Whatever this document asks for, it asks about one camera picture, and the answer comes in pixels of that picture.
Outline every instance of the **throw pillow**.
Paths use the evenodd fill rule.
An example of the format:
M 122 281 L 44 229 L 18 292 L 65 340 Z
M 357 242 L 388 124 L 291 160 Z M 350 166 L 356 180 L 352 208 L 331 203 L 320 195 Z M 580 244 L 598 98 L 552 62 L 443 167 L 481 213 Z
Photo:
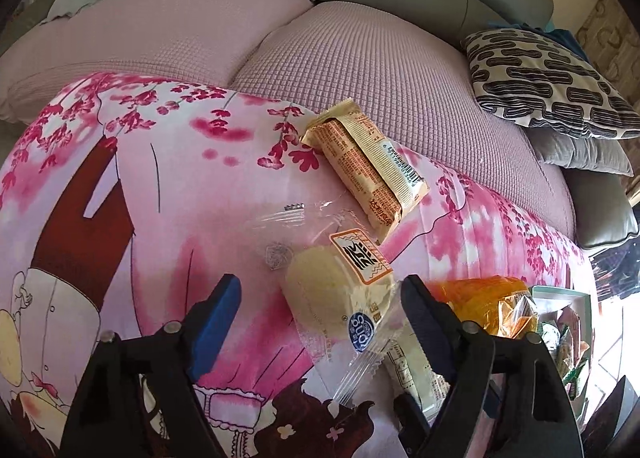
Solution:
M 617 140 L 571 138 L 551 128 L 525 128 L 539 162 L 573 169 L 633 176 L 631 162 Z
M 575 240 L 589 255 L 638 235 L 638 223 L 614 174 L 562 170 L 575 209 Z
M 463 46 L 485 111 L 575 138 L 640 136 L 640 115 L 593 67 L 558 43 L 502 28 L 472 34 Z

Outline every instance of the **plastic wrapper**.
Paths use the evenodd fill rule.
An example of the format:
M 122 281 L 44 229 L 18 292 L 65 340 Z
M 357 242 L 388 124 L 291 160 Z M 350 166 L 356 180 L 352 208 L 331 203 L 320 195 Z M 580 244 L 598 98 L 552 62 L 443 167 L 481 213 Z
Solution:
M 565 380 L 569 400 L 575 400 L 582 394 L 589 378 L 589 359 L 581 359 Z
M 562 378 L 562 383 L 575 368 L 574 366 L 574 336 L 568 326 L 565 326 L 560 334 L 560 344 L 556 355 L 556 368 Z
M 435 418 L 449 385 L 431 368 L 411 326 L 407 325 L 389 345 L 383 362 L 391 377 L 394 396 L 410 394 L 427 421 Z
M 542 342 L 545 343 L 546 349 L 549 350 L 551 358 L 555 361 L 560 345 L 560 330 L 555 323 L 542 322 L 538 325 L 538 334 L 542 337 Z
M 558 318 L 558 327 L 559 329 L 564 329 L 565 326 L 569 327 L 569 330 L 571 330 L 571 336 L 572 339 L 574 340 L 574 354 L 573 354 L 573 360 L 574 360 L 574 364 L 577 365 L 578 362 L 580 361 L 580 317 L 578 317 L 578 314 L 575 313 L 575 311 L 570 307 L 567 306 L 566 308 L 562 309 L 562 313 L 560 314 L 560 317 Z
M 461 321 L 475 321 L 490 335 L 517 339 L 538 327 L 538 310 L 519 279 L 461 279 L 429 288 Z
M 351 212 L 288 206 L 254 225 L 257 250 L 282 275 L 300 339 L 334 400 L 349 405 L 404 326 L 393 270 Z
M 312 120 L 302 142 L 322 151 L 367 214 L 379 244 L 429 192 L 424 178 L 351 99 Z

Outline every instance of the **gray pillow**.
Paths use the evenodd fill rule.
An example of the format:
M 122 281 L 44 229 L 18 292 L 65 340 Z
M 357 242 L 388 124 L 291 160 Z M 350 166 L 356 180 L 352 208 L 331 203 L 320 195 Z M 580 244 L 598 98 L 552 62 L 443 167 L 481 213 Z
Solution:
M 638 223 L 614 174 L 565 169 L 574 201 L 575 241 L 589 255 L 622 245 L 638 235 Z
M 573 138 L 552 128 L 524 128 L 539 162 L 573 169 L 633 176 L 634 170 L 617 140 Z

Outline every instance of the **transparent plastic bag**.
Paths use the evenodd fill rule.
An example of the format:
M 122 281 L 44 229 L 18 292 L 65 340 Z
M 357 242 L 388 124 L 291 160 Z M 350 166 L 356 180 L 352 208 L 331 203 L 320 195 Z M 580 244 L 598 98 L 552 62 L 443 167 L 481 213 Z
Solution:
M 281 273 L 282 292 L 329 393 L 349 405 L 404 326 L 391 266 L 349 211 L 287 206 L 257 218 L 258 253 Z
M 556 355 L 556 368 L 558 375 L 565 380 L 574 370 L 574 336 L 568 326 L 565 326 L 560 335 L 560 344 L 558 346 L 558 354 Z
M 461 321 L 475 321 L 490 335 L 517 339 L 538 327 L 538 309 L 519 279 L 460 279 L 430 285 L 430 290 Z
M 407 324 L 391 342 L 383 362 L 394 396 L 410 394 L 427 421 L 433 420 L 447 397 L 449 384 L 433 371 L 411 325 Z

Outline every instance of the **pink blanket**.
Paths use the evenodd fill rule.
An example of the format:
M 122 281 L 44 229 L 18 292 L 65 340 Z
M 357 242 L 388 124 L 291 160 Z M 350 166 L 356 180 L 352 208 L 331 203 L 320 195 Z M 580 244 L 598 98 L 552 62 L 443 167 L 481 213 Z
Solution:
M 228 456 L 404 456 L 382 373 L 354 409 L 325 401 L 276 274 L 240 227 L 300 202 L 333 201 L 364 220 L 322 155 L 300 143 L 312 116 L 215 86 L 100 73 L 66 86 L 30 125 L 0 170 L 0 397 L 34 444 L 60 444 L 100 332 L 153 333 L 230 272 L 242 304 L 195 387 Z M 396 148 L 431 188 L 382 246 L 398 278 L 565 286 L 570 275 L 593 286 L 588 260 L 558 231 Z

